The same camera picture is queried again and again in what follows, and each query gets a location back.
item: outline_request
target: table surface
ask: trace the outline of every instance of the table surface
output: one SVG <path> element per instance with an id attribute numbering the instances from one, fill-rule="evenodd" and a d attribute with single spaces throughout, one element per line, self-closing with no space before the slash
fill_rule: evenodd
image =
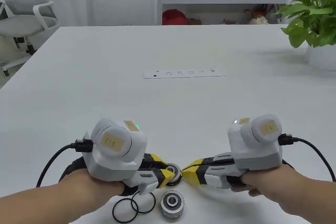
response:
<path id="1" fill-rule="evenodd" d="M 60 28 L 0 90 L 0 196 L 34 187 L 51 156 L 100 118 L 135 120 L 148 135 L 148 153 L 183 167 L 228 152 L 233 119 L 273 113 L 284 132 L 315 143 L 336 167 L 335 76 L 309 67 L 305 48 L 292 49 L 280 27 Z M 145 70 L 207 67 L 228 76 L 142 78 Z M 56 183 L 77 157 L 63 153 L 43 184 Z M 307 176 L 330 179 L 304 145 L 285 147 L 284 158 Z M 306 223 L 262 197 L 185 182 L 176 190 L 185 198 L 181 223 Z M 76 223 L 114 223 L 116 200 Z M 120 211 L 133 214 L 128 205 Z M 167 221 L 157 206 L 134 223 Z"/>

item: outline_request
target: power strip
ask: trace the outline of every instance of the power strip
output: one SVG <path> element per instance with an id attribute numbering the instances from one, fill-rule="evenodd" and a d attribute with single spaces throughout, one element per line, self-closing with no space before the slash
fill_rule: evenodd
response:
<path id="1" fill-rule="evenodd" d="M 144 79 L 220 77 L 225 73 L 216 68 L 197 70 L 149 70 L 143 73 Z"/>

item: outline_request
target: red object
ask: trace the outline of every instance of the red object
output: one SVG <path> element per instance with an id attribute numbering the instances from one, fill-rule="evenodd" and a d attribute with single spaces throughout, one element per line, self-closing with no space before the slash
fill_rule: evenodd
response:
<path id="1" fill-rule="evenodd" d="M 164 26 L 172 26 L 172 25 L 188 25 L 188 20 L 183 12 L 179 10 L 166 10 L 162 14 L 162 25 Z"/>

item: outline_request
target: human hand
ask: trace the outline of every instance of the human hand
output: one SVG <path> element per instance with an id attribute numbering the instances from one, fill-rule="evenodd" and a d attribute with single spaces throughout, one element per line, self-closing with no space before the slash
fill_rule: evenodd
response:
<path id="1" fill-rule="evenodd" d="M 122 182 L 104 182 L 92 178 L 87 169 L 70 173 L 58 186 L 75 202 L 74 211 L 77 211 L 78 218 L 96 211 L 124 190 Z"/>
<path id="2" fill-rule="evenodd" d="M 248 172 L 242 180 L 247 186 L 232 188 L 232 191 L 249 191 L 252 197 L 264 195 L 278 203 L 285 212 L 295 215 L 309 179 L 289 166 L 281 165 L 272 170 Z"/>

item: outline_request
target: metal bearing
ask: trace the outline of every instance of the metal bearing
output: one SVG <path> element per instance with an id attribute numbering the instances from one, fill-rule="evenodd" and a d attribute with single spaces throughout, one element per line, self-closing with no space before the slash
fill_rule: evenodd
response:
<path id="1" fill-rule="evenodd" d="M 174 177 L 167 183 L 167 186 L 177 186 L 182 179 L 181 169 L 173 163 L 168 163 L 166 169 L 174 173 Z"/>
<path id="2" fill-rule="evenodd" d="M 169 219 L 177 219 L 184 209 L 184 199 L 178 191 L 167 191 L 160 200 L 161 212 Z"/>

